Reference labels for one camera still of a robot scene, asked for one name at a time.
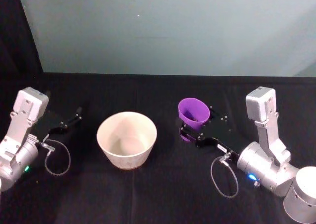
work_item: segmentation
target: wall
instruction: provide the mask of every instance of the wall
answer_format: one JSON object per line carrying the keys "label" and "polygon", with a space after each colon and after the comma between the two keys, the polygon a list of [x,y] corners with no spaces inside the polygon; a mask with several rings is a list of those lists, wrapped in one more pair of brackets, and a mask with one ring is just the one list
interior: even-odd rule
{"label": "wall", "polygon": [[316,62],[315,0],[21,1],[47,72],[301,76]]}

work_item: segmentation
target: purple cup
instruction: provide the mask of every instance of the purple cup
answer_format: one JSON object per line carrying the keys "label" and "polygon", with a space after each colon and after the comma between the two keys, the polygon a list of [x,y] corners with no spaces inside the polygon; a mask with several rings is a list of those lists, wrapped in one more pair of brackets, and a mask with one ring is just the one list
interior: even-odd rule
{"label": "purple cup", "polygon": [[179,118],[196,131],[208,122],[211,115],[206,104],[195,98],[185,98],[178,104]]}

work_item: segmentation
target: black table surface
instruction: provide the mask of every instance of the black table surface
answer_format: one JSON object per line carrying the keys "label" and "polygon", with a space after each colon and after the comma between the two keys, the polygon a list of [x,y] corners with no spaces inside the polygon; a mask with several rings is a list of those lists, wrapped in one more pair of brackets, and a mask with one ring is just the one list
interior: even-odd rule
{"label": "black table surface", "polygon": [[[316,166],[316,79],[264,77],[43,74],[1,76],[0,135],[10,123],[17,92],[27,86],[51,91],[48,109],[70,117],[85,104],[83,121],[67,140],[72,164],[61,177],[44,168],[40,151],[16,185],[1,194],[0,223],[174,224],[296,223],[283,198],[255,188],[233,167],[240,192],[228,200],[211,182],[209,169],[221,153],[183,142],[175,127],[178,102],[195,97],[228,116],[235,131],[257,141],[245,97],[258,86],[276,90],[279,135],[296,167]],[[147,161],[132,171],[114,167],[96,141],[101,122],[121,111],[137,111],[155,123],[158,136]],[[234,192],[230,173],[217,165],[224,192]]]}

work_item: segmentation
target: white bowl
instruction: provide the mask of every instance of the white bowl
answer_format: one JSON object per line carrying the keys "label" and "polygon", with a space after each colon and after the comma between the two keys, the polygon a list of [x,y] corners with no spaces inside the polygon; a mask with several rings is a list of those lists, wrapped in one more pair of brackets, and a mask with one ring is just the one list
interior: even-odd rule
{"label": "white bowl", "polygon": [[110,162],[121,169],[134,169],[147,159],[157,137],[154,123],[136,112],[121,112],[100,125],[97,141]]}

